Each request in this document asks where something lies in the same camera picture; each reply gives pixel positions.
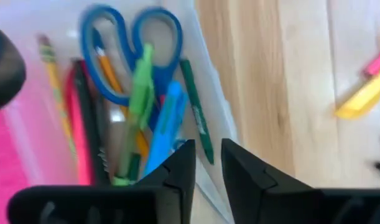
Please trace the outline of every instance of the scissors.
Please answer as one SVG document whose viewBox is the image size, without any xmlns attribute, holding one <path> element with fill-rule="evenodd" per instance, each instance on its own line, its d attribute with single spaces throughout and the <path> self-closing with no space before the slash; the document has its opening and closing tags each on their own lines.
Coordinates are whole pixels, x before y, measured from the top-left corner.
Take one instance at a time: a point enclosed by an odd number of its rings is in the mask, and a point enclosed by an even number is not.
<svg viewBox="0 0 380 224">
<path fill-rule="evenodd" d="M 178 19 L 168 10 L 161 7 L 150 7 L 139 13 L 135 18 L 131 34 L 132 34 L 132 45 L 134 50 L 132 50 L 131 45 L 128 40 L 126 26 L 123 16 L 110 6 L 104 4 L 95 4 L 89 7 L 82 15 L 81 18 L 81 38 L 80 47 L 83 56 L 86 61 L 86 66 L 88 67 L 90 76 L 94 81 L 97 89 L 103 94 L 105 98 L 118 105 L 128 106 L 129 97 L 125 94 L 116 93 L 104 80 L 103 72 L 98 64 L 95 48 L 93 46 L 94 39 L 94 24 L 99 19 L 106 19 L 110 21 L 115 27 L 115 33 L 117 36 L 118 52 L 122 56 L 121 58 L 126 59 L 130 71 L 134 71 L 136 68 L 136 61 L 141 58 L 144 51 L 144 43 L 142 39 L 142 28 L 145 21 L 148 19 L 158 19 L 172 29 L 175 39 L 175 49 L 173 51 L 170 62 L 167 65 L 159 66 L 153 64 L 153 80 L 155 86 L 155 95 L 157 96 L 157 102 L 162 105 L 164 98 L 169 86 L 170 81 L 173 79 L 174 71 L 178 67 L 180 60 L 180 54 L 183 47 L 183 32 L 182 27 Z M 154 130 L 157 118 L 158 110 L 154 107 L 153 112 L 150 117 L 149 126 L 151 130 Z"/>
</svg>

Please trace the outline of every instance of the wooden desk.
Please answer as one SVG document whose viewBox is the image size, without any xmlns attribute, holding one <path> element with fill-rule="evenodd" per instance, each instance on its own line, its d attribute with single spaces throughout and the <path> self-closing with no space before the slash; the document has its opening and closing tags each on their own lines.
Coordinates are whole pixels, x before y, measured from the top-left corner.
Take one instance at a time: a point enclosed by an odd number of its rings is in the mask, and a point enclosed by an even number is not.
<svg viewBox="0 0 380 224">
<path fill-rule="evenodd" d="M 380 187 L 380 104 L 333 116 L 380 51 L 380 0 L 197 1 L 243 144 L 316 187 Z"/>
</svg>

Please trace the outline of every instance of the clear plastic bin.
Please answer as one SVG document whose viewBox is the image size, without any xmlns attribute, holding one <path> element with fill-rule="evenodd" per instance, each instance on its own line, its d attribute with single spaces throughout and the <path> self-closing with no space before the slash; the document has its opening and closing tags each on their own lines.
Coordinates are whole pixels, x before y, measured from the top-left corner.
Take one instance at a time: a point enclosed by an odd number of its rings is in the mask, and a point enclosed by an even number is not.
<svg viewBox="0 0 380 224">
<path fill-rule="evenodd" d="M 174 13 L 183 28 L 182 56 L 193 67 L 195 83 L 200 95 L 215 150 L 215 165 L 211 166 L 203 152 L 190 105 L 186 107 L 182 134 L 195 139 L 197 155 L 228 205 L 221 171 L 221 139 L 237 140 L 236 127 L 228 102 L 222 92 L 218 73 L 213 67 L 202 36 L 197 13 L 192 1 L 186 0 L 107 0 L 103 4 L 118 9 L 130 27 L 134 16 L 147 6 L 163 6 Z M 52 90 L 44 64 L 40 60 L 35 36 L 47 34 L 55 47 L 61 76 L 66 75 L 70 59 L 81 57 L 78 23 L 81 12 L 94 0 L 32 0 L 0 4 L 0 29 L 17 46 L 27 67 L 27 81 L 19 95 L 6 107 L 6 118 L 15 138 L 29 183 L 76 184 L 77 177 L 67 140 L 55 109 Z M 180 69 L 175 79 L 183 80 Z"/>
</svg>

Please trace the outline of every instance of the pink marker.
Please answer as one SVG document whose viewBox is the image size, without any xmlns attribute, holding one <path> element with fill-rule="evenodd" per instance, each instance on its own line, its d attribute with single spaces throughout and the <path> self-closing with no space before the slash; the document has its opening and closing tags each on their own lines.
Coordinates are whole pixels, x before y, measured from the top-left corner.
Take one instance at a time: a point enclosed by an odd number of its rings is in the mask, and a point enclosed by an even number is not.
<svg viewBox="0 0 380 224">
<path fill-rule="evenodd" d="M 368 75 L 378 75 L 380 72 L 380 54 L 365 69 Z"/>
</svg>

